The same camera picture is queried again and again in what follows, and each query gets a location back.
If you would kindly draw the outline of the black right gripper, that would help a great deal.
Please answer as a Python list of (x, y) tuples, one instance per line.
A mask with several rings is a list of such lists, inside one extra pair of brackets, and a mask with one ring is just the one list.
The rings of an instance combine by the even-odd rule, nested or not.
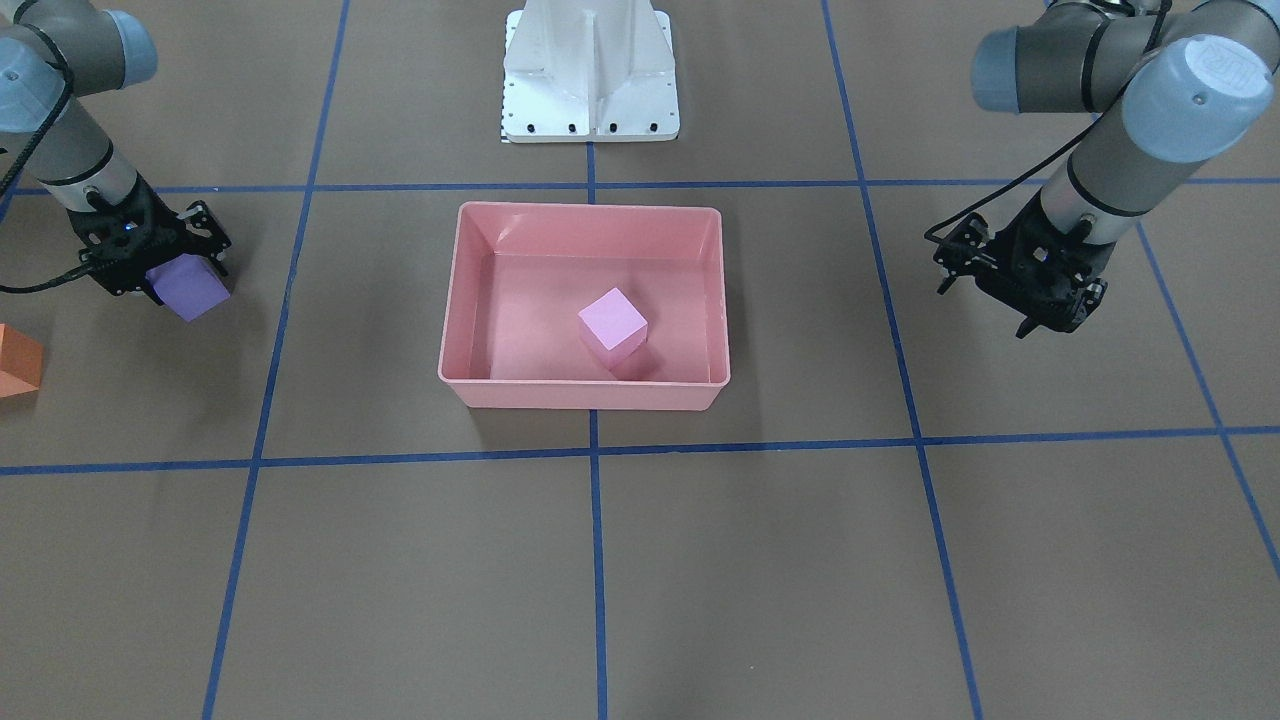
[(145, 273), (183, 254), (206, 258), (224, 281), (230, 277), (224, 263), (230, 238), (205, 201), (174, 211), (143, 178), (119, 201), (93, 184), (84, 188), (84, 200), (90, 209), (69, 210), (68, 217), (84, 245), (79, 259), (108, 292), (143, 293), (165, 307)]

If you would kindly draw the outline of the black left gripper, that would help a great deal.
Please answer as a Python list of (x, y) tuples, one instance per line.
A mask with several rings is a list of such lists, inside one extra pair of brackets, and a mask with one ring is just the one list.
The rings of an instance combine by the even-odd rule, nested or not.
[(968, 213), (945, 237), (932, 236), (933, 260), (946, 295), (961, 277), (970, 277), (988, 296), (1023, 315), (1015, 338), (1044, 327), (1073, 333), (1094, 313), (1108, 287), (1102, 277), (1110, 243), (1089, 243), (1094, 217), (1079, 217), (1059, 229), (1036, 195), (1004, 229), (991, 233), (983, 215)]

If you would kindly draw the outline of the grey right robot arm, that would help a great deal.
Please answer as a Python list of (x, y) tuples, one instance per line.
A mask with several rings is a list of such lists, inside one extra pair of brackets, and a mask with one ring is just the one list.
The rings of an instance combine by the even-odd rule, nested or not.
[(3, 174), (28, 176), (67, 211), (76, 265), (6, 295), (90, 278), (114, 296), (138, 293), (186, 322), (225, 302), (230, 238), (206, 202), (170, 209), (83, 106), (87, 96), (143, 83), (157, 49), (127, 12), (91, 1), (5, 1), (1, 40)]

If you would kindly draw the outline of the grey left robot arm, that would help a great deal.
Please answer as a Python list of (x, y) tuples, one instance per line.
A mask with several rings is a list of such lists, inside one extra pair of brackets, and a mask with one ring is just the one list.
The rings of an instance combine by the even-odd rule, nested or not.
[(1119, 240), (1271, 106), (1277, 50), (1275, 1), (1052, 1), (986, 36), (970, 70), (980, 108), (1092, 123), (1001, 231), (978, 206), (927, 231), (940, 292), (969, 277), (1021, 315), (1018, 337), (1074, 332), (1102, 304)]

